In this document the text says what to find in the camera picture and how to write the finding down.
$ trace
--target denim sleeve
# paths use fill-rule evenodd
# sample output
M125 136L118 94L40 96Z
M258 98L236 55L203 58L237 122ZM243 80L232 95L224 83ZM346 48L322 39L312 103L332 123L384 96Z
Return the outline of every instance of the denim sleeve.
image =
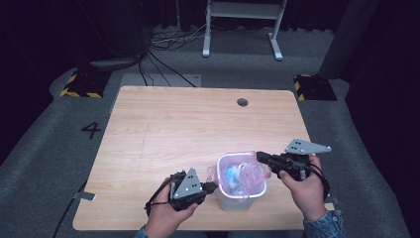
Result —
M145 230L145 226L144 225L134 236L133 238L149 238L148 234L146 234L146 230Z
M303 227L308 238L346 238L341 210L327 211L314 221L304 220Z

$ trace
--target table top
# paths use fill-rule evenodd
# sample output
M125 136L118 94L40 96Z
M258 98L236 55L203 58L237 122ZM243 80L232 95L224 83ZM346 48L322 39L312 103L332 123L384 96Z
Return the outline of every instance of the table top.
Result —
M146 202L170 175L194 167L205 182L221 156L279 154L293 138L309 141L290 91L124 86L85 188L96 199L80 200L73 227L138 230L148 220ZM222 210L210 194L178 229L303 229L302 219L290 191L272 175L248 210Z

